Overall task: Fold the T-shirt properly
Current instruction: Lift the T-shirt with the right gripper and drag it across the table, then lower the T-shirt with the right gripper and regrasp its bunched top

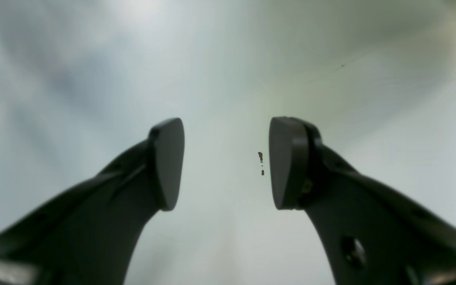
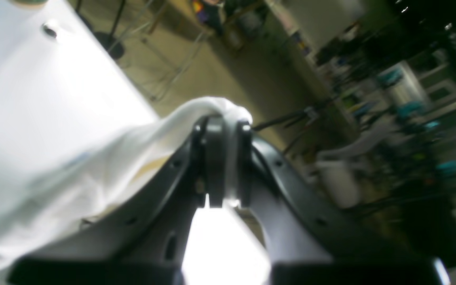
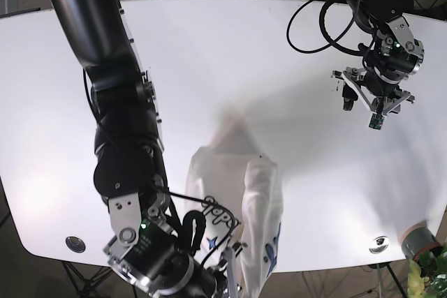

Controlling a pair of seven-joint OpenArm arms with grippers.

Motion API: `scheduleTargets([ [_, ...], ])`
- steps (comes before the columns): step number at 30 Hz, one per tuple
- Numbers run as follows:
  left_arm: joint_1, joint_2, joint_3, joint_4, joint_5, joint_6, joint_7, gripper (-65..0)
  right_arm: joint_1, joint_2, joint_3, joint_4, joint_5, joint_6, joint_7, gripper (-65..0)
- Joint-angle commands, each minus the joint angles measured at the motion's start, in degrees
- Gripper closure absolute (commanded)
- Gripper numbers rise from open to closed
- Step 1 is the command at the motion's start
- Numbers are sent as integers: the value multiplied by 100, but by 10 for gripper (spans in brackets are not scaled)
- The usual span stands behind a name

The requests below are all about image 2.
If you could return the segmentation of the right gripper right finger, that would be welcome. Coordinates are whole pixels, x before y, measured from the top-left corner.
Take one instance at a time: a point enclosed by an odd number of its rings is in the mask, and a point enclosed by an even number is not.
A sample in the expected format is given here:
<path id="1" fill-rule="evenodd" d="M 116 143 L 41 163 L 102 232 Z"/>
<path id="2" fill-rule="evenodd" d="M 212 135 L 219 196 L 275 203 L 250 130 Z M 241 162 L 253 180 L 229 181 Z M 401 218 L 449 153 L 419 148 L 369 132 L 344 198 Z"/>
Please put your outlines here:
<path id="1" fill-rule="evenodd" d="M 315 193 L 247 121 L 228 125 L 227 193 L 258 220 L 270 285 L 449 285 L 438 258 L 393 245 Z"/>

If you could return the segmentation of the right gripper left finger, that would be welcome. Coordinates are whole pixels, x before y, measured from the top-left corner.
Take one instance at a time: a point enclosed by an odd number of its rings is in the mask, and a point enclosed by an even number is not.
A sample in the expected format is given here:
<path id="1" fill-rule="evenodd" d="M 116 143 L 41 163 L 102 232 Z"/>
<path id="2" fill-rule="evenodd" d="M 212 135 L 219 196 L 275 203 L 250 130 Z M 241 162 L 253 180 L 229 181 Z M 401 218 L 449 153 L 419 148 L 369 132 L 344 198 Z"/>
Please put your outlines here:
<path id="1" fill-rule="evenodd" d="M 20 258 L 11 285 L 184 285 L 192 219 L 221 207 L 225 188 L 221 117 L 203 117 L 154 177 L 115 211 Z"/>

